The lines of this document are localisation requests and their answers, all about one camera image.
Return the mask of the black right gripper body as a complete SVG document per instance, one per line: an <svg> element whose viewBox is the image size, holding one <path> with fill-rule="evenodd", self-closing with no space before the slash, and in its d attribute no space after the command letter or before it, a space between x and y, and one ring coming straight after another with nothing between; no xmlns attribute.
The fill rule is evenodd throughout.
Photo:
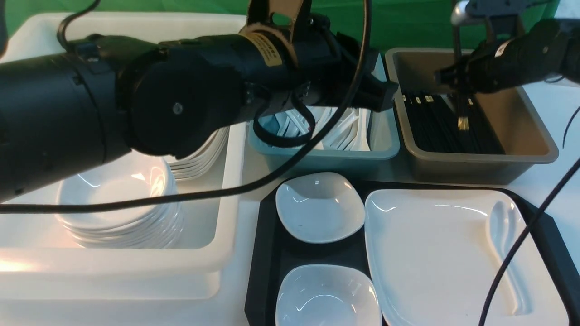
<svg viewBox="0 0 580 326"><path fill-rule="evenodd" d="M454 64L435 72L435 82L462 93L491 94L524 85L523 64L514 39L482 43Z"/></svg>

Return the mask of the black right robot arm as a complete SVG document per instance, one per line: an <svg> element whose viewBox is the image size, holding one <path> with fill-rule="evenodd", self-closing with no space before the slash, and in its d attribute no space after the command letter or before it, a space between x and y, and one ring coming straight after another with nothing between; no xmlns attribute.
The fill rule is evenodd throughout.
<svg viewBox="0 0 580 326"><path fill-rule="evenodd" d="M524 35L485 41L438 70L435 81L456 91L491 94L553 75L580 81L578 19L541 20Z"/></svg>

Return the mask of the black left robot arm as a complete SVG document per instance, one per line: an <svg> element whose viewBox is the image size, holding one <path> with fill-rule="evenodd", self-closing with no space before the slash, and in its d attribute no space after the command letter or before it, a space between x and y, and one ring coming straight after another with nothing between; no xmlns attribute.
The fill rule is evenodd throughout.
<svg viewBox="0 0 580 326"><path fill-rule="evenodd" d="M294 167L352 104L380 113L398 89L366 59L372 3L362 41L333 34L310 0L251 0L236 34L148 43L93 34L56 38L63 53L1 64L1 200L110 163L132 150L178 159L224 127L253 121L276 147L300 150L252 183L223 190L83 206L10 205L2 213L96 212L227 197L260 188Z"/></svg>

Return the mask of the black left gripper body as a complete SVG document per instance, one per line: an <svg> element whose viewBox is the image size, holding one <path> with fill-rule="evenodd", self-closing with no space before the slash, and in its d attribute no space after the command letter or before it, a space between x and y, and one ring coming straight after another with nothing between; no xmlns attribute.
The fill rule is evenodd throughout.
<svg viewBox="0 0 580 326"><path fill-rule="evenodd" d="M354 37L336 33L342 54L341 64L333 71L333 105L338 106L344 100L360 56L361 44ZM370 47L365 54L365 67L357 91L351 101L352 107L362 107L374 112L383 112L392 107L394 94L399 89L396 82L382 80L373 74L377 62L382 62L379 50Z"/></svg>

